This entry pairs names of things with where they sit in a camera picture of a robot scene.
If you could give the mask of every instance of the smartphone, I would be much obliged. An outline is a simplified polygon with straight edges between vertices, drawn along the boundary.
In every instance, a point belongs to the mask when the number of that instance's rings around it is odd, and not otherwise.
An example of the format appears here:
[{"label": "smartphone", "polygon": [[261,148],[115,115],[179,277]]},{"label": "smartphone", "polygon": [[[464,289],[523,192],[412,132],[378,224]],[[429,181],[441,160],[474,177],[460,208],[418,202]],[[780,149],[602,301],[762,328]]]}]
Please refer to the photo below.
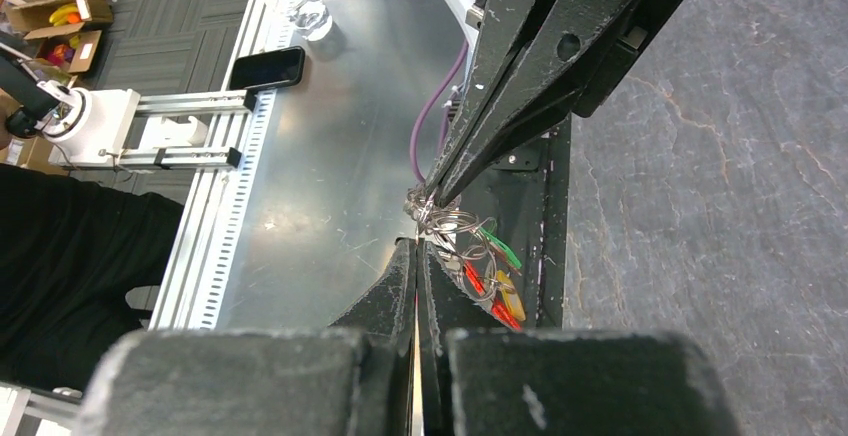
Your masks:
[{"label": "smartphone", "polygon": [[299,46],[252,54],[233,64],[230,89],[261,90],[294,86],[303,78],[306,51]]}]

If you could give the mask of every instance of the person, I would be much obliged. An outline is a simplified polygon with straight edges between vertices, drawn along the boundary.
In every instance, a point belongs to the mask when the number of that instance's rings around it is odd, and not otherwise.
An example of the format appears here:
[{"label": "person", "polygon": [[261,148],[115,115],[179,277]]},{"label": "person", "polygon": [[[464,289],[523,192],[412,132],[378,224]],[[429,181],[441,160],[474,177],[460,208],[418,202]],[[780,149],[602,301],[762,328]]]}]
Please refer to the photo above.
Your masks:
[{"label": "person", "polygon": [[0,380],[84,390],[106,350],[142,327],[126,293],[161,284],[181,215],[157,194],[0,162]]}]

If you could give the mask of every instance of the metal bracket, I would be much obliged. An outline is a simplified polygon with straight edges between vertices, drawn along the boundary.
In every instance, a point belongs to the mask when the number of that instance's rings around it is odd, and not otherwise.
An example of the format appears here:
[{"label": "metal bracket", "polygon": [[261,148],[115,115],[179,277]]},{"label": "metal bracket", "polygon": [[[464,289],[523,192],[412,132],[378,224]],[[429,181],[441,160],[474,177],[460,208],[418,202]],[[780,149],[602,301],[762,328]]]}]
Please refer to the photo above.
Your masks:
[{"label": "metal bracket", "polygon": [[[256,95],[246,91],[215,91],[207,93],[147,96],[139,100],[133,118],[198,116],[204,114],[245,114],[253,112]],[[111,155],[103,164],[76,166],[68,169],[232,169],[241,164],[242,153],[232,147],[172,147],[157,149],[125,149]]]},{"label": "metal bracket", "polygon": [[485,16],[486,0],[474,0],[474,4],[468,8],[465,13],[465,24],[476,30],[480,30],[483,26],[483,16]]}]

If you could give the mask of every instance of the gray floor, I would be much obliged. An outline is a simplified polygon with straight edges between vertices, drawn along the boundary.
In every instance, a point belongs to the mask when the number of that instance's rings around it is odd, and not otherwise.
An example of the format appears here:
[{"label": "gray floor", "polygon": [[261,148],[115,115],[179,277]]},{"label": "gray floor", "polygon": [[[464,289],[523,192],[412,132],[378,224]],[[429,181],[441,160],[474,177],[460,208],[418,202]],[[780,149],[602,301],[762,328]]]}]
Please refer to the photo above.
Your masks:
[{"label": "gray floor", "polygon": [[119,0],[100,89],[143,95],[221,88],[247,0]]},{"label": "gray floor", "polygon": [[848,0],[689,0],[574,124],[567,326],[667,328],[749,435],[848,431]]}]

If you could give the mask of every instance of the purple cable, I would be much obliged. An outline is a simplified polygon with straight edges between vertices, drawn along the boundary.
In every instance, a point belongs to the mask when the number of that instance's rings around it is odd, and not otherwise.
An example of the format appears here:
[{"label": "purple cable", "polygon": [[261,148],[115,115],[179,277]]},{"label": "purple cable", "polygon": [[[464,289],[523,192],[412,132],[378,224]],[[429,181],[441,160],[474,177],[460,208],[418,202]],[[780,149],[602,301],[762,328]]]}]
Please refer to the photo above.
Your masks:
[{"label": "purple cable", "polygon": [[[412,135],[409,137],[409,162],[412,165],[412,172],[415,173],[415,177],[418,179],[419,183],[424,183],[426,181],[424,175],[421,174],[421,168],[418,167],[418,135],[421,132],[421,126],[424,125],[424,120],[427,119],[427,115],[430,114],[430,110],[433,109],[433,106],[436,104],[436,101],[438,101],[439,96],[442,95],[445,88],[447,88],[450,82],[453,81],[453,77],[456,76],[457,72],[459,72],[459,68],[462,67],[462,63],[465,61],[465,56],[467,54],[468,42],[463,40],[462,47],[459,49],[459,55],[456,57],[456,61],[453,63],[450,71],[448,71],[448,74],[445,76],[445,80],[442,81],[442,84],[439,85],[436,92],[430,96],[430,99],[418,114],[418,118],[415,120],[415,125],[412,126]],[[443,129],[446,127],[446,123],[447,113],[445,113],[445,119],[442,120]]]}]

